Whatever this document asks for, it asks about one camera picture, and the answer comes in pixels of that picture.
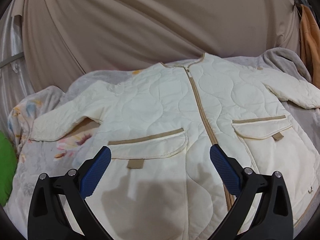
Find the green pillow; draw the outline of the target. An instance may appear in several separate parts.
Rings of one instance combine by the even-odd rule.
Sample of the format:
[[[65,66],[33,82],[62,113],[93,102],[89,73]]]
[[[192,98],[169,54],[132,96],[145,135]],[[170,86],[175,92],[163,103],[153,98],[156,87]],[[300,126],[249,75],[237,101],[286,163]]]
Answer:
[[[0,137],[0,201],[4,207],[12,191],[12,181],[16,173],[17,157],[10,140],[1,132]]]

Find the silver satin curtain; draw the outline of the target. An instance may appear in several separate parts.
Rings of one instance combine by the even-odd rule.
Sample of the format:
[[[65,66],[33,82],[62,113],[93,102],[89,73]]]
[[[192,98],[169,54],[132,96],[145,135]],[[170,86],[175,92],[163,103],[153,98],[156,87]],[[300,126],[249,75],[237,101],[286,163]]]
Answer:
[[[1,18],[1,131],[8,135],[8,116],[26,96],[35,91],[24,59],[21,16],[12,15],[10,3]]]

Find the orange hanging garment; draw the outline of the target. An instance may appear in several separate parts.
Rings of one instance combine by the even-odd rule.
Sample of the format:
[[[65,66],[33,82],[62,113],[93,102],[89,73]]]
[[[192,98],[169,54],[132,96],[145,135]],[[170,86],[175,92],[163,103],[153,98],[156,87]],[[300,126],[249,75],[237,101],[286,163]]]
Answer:
[[[311,10],[301,5],[302,18],[300,20],[300,58],[305,64],[313,85],[319,88],[319,26]]]

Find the beige curtain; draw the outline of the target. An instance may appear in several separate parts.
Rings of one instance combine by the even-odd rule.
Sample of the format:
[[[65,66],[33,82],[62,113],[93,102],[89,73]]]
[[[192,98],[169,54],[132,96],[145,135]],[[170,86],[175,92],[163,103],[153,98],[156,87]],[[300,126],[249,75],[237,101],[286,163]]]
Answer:
[[[299,52],[294,0],[24,0],[22,35],[36,91],[203,53]]]

